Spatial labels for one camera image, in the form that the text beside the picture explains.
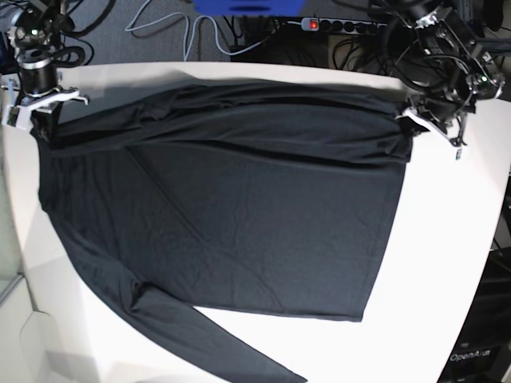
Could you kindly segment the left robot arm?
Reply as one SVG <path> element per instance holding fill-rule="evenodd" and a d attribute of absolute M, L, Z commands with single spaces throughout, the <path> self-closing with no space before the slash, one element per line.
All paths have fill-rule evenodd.
<path fill-rule="evenodd" d="M 411 91 L 400 118 L 414 124 L 414 133 L 431 132 L 460 156 L 466 146 L 468 115 L 476 112 L 479 101 L 502 94 L 503 72 L 458 13 L 443 1 L 373 1 L 370 12 L 391 17 L 382 32 L 382 55 Z M 391 36 L 399 26 L 414 35 L 419 60 L 440 66 L 438 80 L 419 84 L 399 68 L 398 60 L 390 55 Z"/>

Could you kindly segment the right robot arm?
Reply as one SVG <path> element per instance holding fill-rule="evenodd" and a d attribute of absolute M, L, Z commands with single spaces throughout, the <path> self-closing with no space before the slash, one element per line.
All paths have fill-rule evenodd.
<path fill-rule="evenodd" d="M 61 84 L 63 69 L 86 62 L 85 50 L 67 45 L 74 29 L 66 1 L 12 1 L 14 14 L 1 34 L 1 122 L 35 131 L 49 141 L 69 101 L 89 103 Z"/>

